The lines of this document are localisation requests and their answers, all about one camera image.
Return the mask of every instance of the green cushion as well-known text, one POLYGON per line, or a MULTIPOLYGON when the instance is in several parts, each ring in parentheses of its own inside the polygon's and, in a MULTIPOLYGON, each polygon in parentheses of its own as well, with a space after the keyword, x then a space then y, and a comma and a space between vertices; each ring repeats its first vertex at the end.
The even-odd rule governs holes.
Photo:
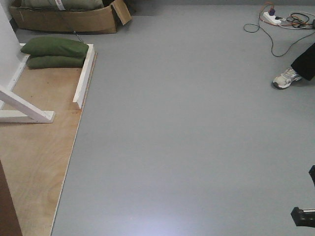
MULTIPOLYGON (((94 10, 103 8, 102 0, 62 0, 65 10, 94 10)), ((55 0, 22 0, 22 8, 59 10, 55 0)))
POLYGON ((32 56, 64 56, 84 58, 88 45, 65 38, 38 37, 31 39, 21 48, 22 53, 32 56))
POLYGON ((84 58, 69 58, 63 56, 30 57, 28 67, 31 69, 82 67, 84 58))

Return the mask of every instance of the sneaker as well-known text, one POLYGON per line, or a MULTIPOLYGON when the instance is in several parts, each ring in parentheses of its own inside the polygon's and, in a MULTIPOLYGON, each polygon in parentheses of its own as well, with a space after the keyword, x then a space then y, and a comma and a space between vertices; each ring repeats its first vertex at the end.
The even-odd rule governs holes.
POLYGON ((278 89, 286 89, 293 81, 299 81, 301 78, 292 67, 289 67, 284 73, 274 79, 273 84, 278 89))

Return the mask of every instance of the wooden platform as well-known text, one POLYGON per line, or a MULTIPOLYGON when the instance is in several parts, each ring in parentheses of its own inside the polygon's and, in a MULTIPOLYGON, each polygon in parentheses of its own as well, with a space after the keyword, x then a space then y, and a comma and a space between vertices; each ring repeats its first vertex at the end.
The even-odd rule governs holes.
POLYGON ((55 111, 54 122, 0 123, 0 160, 23 236, 51 234, 82 113, 72 103, 80 74, 78 68, 26 68, 13 91, 55 111))

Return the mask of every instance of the white wooden frame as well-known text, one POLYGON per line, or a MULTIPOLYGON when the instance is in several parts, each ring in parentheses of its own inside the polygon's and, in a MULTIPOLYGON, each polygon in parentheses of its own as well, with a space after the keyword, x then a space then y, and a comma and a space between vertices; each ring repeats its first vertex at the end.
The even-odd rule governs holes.
MULTIPOLYGON (((83 107, 87 87, 89 85, 96 59, 94 45, 88 44, 88 46, 89 49, 87 56, 83 64, 78 86, 73 98, 73 103, 75 104, 77 110, 81 110, 83 107)), ((54 120, 54 111, 42 111, 12 92, 20 75, 26 67, 28 58, 29 55, 24 56, 7 88, 0 85, 0 122, 52 123, 54 120), (1 110, 4 103, 11 105, 18 111, 1 110)))
POLYGON ((52 123, 53 111, 42 111, 0 85, 0 99, 18 111, 0 110, 0 122, 52 123))

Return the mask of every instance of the black pants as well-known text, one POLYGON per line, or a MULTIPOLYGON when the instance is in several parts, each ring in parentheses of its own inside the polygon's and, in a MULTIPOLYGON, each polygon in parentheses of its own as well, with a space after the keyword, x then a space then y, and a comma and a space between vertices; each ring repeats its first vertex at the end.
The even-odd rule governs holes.
POLYGON ((315 43, 299 56, 291 66, 304 79, 311 80, 315 76, 315 43))

